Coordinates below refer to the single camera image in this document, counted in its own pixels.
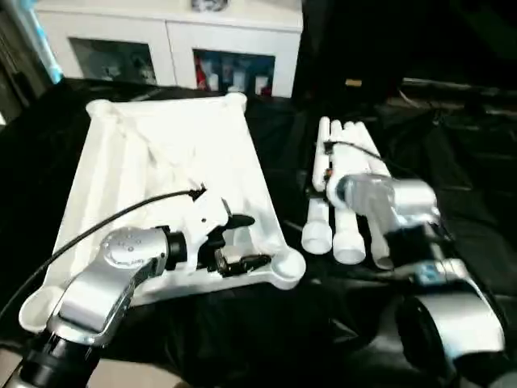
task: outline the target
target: bundle of white tubes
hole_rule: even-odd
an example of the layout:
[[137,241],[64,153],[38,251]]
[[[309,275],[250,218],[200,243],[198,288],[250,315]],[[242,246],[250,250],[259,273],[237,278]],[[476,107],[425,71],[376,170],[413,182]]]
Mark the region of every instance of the bundle of white tubes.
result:
[[[361,150],[346,144],[334,143],[346,141],[379,155],[375,143],[363,123],[347,122],[344,126],[338,120],[332,121],[328,117],[322,117],[317,135],[316,155],[314,158],[313,186],[317,192],[326,192],[332,196],[332,189],[337,182],[346,175],[372,173],[376,175],[390,176],[389,170],[382,160],[374,158]],[[326,153],[325,143],[334,143],[330,153]],[[328,182],[326,176],[330,171]],[[357,226],[355,213],[346,205],[335,211],[335,235],[332,238],[332,229],[329,225],[329,204],[321,198],[313,198],[309,201],[307,222],[302,232],[301,244],[303,248],[312,254],[323,255],[333,250],[334,258],[342,264],[358,264],[364,260],[366,249],[363,236]],[[372,236],[370,247],[372,257],[377,267],[390,269],[388,245],[375,221],[368,219],[368,227]]]

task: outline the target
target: black cloth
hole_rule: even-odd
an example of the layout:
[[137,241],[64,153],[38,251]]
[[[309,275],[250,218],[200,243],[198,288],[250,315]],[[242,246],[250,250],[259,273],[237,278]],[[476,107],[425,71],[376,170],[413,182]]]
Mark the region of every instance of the black cloth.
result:
[[[65,80],[0,133],[0,302],[52,252],[90,123],[86,104],[148,92],[150,99],[210,95]],[[286,99],[250,99],[246,110],[285,238],[300,252],[296,226],[305,223],[306,171],[317,121],[328,111],[323,103],[294,107]],[[364,120],[383,155],[433,186],[458,250],[498,300],[511,343],[517,333],[515,193],[505,186],[512,175],[500,181],[494,171],[502,166],[486,163],[487,154],[500,159],[515,149],[511,123],[483,117],[473,131],[468,117],[436,112],[331,111],[342,121]],[[511,156],[503,158],[505,174],[515,168]],[[305,259],[306,275],[290,291],[252,285],[131,309],[105,355],[163,366],[197,386],[440,386],[402,354],[393,318],[400,289],[365,280],[368,261],[346,267],[327,256]],[[18,345],[28,337],[17,323],[22,301],[2,322],[4,343]]]

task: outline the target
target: white plastic tray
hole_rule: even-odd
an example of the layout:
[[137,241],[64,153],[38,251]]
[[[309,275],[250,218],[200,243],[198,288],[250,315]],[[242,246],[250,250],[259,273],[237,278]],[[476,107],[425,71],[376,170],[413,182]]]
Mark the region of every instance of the white plastic tray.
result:
[[[90,129],[70,190],[55,249],[105,217],[165,192],[217,190],[232,213],[254,217],[249,228],[226,231],[229,250],[273,255],[270,264],[223,279],[217,272],[166,272],[137,288],[133,306],[258,282],[294,287],[305,273],[303,256],[284,240],[243,112],[246,97],[111,103],[86,110]],[[49,266],[44,283],[22,305],[19,322],[42,331],[71,278],[94,257],[100,240],[121,226],[168,225],[180,230],[192,205],[176,197],[138,209],[92,234]]]

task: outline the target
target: floor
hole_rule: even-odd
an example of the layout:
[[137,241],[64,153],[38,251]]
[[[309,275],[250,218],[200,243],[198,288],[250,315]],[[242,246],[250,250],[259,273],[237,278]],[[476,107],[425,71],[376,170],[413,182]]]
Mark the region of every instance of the floor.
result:
[[[0,386],[6,382],[19,363],[20,357],[0,350]],[[150,365],[120,361],[100,361],[88,384],[90,388],[186,388],[174,374]]]

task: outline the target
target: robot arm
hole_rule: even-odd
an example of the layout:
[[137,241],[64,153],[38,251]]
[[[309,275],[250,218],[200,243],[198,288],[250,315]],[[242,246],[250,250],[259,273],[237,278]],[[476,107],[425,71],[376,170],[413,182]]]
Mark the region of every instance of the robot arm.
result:
[[408,361],[439,376],[456,371],[481,386],[517,386],[502,324],[464,262],[448,251],[429,185],[332,171],[326,197],[336,209],[373,220],[395,265],[382,276],[413,284],[415,295],[397,312]]
[[[146,280],[175,270],[189,276],[206,267],[223,277],[240,275],[268,264],[271,258],[252,255],[228,263],[218,255],[224,246],[222,232],[254,222],[231,215],[216,194],[205,191],[183,223],[181,231],[166,226],[153,229],[124,227],[101,242],[95,259],[74,277],[36,337],[30,352],[13,372],[6,388],[65,388],[86,386],[103,348],[112,341],[135,289]],[[198,263],[200,248],[210,251],[212,262]]]

